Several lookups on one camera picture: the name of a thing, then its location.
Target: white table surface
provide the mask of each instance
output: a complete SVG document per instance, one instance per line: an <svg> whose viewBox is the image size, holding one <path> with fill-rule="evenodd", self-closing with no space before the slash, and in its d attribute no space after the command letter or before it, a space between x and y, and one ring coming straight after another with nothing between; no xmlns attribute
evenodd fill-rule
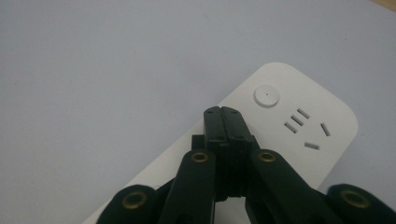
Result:
<svg viewBox="0 0 396 224"><path fill-rule="evenodd" d="M320 190L396 209L396 13L368 0L0 2L0 223L81 223L263 64L346 102Z"/></svg>

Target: electrical socket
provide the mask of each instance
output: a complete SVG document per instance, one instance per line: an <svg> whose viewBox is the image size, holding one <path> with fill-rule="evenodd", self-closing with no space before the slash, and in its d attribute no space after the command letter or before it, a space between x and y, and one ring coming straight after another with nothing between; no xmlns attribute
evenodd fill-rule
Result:
<svg viewBox="0 0 396 224"><path fill-rule="evenodd" d="M313 189L318 188L358 131L356 117L346 104L284 63L264 65L219 106L241 112L261 148L280 153ZM191 136L203 132L201 119L127 186L140 184L156 189L175 177L182 157L191 148ZM96 223L107 204L84 224ZM244 200L218 203L215 222L249 223Z"/></svg>

